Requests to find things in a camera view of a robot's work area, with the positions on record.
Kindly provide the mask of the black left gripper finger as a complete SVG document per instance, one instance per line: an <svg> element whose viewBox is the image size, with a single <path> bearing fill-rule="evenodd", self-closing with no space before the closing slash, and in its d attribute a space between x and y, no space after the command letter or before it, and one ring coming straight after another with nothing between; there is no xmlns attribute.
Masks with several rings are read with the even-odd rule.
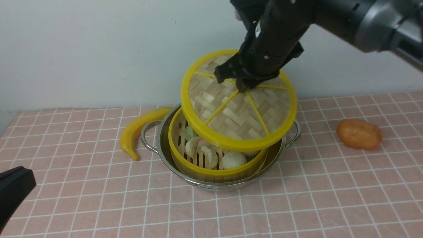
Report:
<svg viewBox="0 0 423 238"><path fill-rule="evenodd" d="M17 166L0 173L0 231L36 187L33 170Z"/></svg>

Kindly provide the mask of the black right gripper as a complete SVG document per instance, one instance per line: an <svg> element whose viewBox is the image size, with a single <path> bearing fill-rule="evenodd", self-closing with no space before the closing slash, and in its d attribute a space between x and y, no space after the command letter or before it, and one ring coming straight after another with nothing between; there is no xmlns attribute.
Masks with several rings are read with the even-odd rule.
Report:
<svg viewBox="0 0 423 238"><path fill-rule="evenodd" d="M218 83L236 79L239 92L279 76L314 21L316 0L232 0L248 33L239 52L217 66Z"/></svg>

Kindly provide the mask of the grey black right arm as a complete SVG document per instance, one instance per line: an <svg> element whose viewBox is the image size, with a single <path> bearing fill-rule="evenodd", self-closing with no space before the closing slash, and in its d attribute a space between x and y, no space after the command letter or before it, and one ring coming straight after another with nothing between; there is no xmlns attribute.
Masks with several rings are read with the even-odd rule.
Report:
<svg viewBox="0 0 423 238"><path fill-rule="evenodd" d="M391 51L422 70L421 0L232 0L247 34L239 51L217 66L218 83L240 92L276 78L304 49L316 24L362 52Z"/></svg>

